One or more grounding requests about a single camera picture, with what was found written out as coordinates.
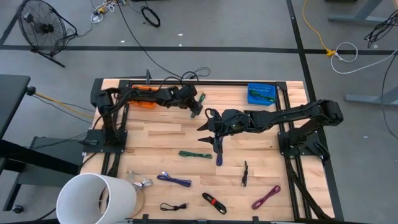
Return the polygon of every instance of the wheel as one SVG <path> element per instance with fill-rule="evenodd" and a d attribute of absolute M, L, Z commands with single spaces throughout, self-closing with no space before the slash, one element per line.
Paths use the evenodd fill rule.
<path fill-rule="evenodd" d="M 11 211 L 20 214 L 24 211 L 24 207 L 20 206 L 20 205 L 13 205 L 11 208 Z"/>

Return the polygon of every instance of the blue tray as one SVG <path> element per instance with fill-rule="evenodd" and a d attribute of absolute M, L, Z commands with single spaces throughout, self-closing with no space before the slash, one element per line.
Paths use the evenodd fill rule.
<path fill-rule="evenodd" d="M 248 103 L 257 104 L 257 105 L 267 105 L 267 106 L 272 105 L 274 103 L 274 102 L 271 102 L 264 98 L 250 95 L 250 93 L 249 93 L 250 90 L 254 90 L 263 96 L 269 96 L 269 97 L 276 99 L 275 86 L 249 83 L 248 84 Z"/>

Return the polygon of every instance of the gray floor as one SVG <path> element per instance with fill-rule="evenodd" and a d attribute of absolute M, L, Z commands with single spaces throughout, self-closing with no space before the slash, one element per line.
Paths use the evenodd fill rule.
<path fill-rule="evenodd" d="M 0 32 L 12 19 L 18 1 L 0 0 Z M 73 22 L 79 33 L 90 28 L 89 0 L 48 1 Z M 356 4 L 330 3 L 309 0 L 308 20 L 317 27 L 329 48 L 340 42 L 352 42 L 366 49 L 363 37 L 371 26 L 330 23 L 328 13 L 354 13 L 364 1 Z M 275 47 L 296 48 L 294 33 L 285 1 L 281 0 L 172 0 L 149 2 L 162 19 L 162 27 L 155 29 L 142 24 L 140 15 L 130 8 L 123 12 L 137 38 L 148 46 L 194 47 Z M 303 0 L 293 0 L 298 26 L 306 49 L 321 49 L 318 37 L 303 22 Z M 133 6 L 139 9 L 141 3 Z M 383 1 L 375 16 L 389 16 L 392 1 Z M 377 50 L 398 48 L 395 29 L 376 43 Z M 7 45 L 26 45 L 18 25 L 7 38 Z M 71 42 L 71 45 L 136 46 L 118 10 L 106 15 L 92 32 Z M 210 67 L 212 79 L 247 80 L 304 80 L 298 54 L 242 53 L 242 52 L 149 52 L 161 65 L 177 73 Z M 67 67 L 60 68 L 40 57 L 21 50 L 0 50 L 0 73 L 29 75 L 31 85 L 38 91 L 58 100 L 90 107 L 89 97 L 94 78 L 143 75 L 150 69 L 155 78 L 167 74 L 156 67 L 143 52 L 64 51 L 56 58 Z M 336 62 L 339 70 L 352 70 L 383 56 L 359 56 L 353 64 Z M 378 106 L 347 103 L 347 93 L 380 94 L 382 76 L 387 62 L 352 75 L 339 75 L 330 68 L 330 59 L 324 55 L 307 55 L 315 93 L 318 98 L 339 102 L 345 121 L 335 128 L 325 128 L 332 155 L 336 183 L 346 220 L 366 223 L 396 223 L 398 206 L 398 151 L 396 139 L 386 129 Z M 391 68 L 386 89 L 397 83 L 394 77 L 398 62 Z M 387 118 L 398 133 L 397 110 L 387 107 Z M 25 97 L 14 117 L 6 139 L 28 145 L 34 136 L 68 138 L 88 128 L 69 115 L 49 107 L 35 98 Z M 5 172 L 0 177 L 0 203 L 2 204 L 12 176 Z M 24 186 L 17 202 L 27 211 L 16 215 L 0 212 L 0 222 L 33 220 L 55 206 L 58 188 Z"/>

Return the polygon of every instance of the orange part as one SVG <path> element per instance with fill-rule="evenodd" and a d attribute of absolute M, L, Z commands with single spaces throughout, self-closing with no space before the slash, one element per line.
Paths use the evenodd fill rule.
<path fill-rule="evenodd" d="M 157 88 L 157 87 L 140 86 L 140 85 L 133 85 L 132 88 L 136 88 L 136 89 L 139 89 L 139 90 L 154 90 L 154 91 L 156 91 L 156 90 L 159 89 L 159 88 Z"/>
<path fill-rule="evenodd" d="M 153 102 L 143 102 L 143 101 L 132 101 L 131 104 L 136 107 L 145 109 L 154 109 L 156 104 Z"/>
<path fill-rule="evenodd" d="M 156 87 L 151 87 L 151 86 L 140 86 L 140 85 L 133 85 L 132 88 L 139 89 L 139 90 L 152 90 L 156 91 L 159 88 Z M 153 102 L 145 102 L 145 101 L 132 101 L 130 102 L 131 105 L 140 107 L 140 108 L 146 108 L 146 109 L 154 109 L 156 106 L 156 103 Z"/>

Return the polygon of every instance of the white bucket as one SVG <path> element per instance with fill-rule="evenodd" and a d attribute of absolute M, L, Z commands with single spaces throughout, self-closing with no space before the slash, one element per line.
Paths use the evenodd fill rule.
<path fill-rule="evenodd" d="M 109 203 L 101 214 L 98 202 L 102 191 L 109 191 Z M 63 186 L 57 200 L 61 224 L 110 224 L 132 215 L 137 194 L 126 180 L 99 174 L 80 174 Z"/>

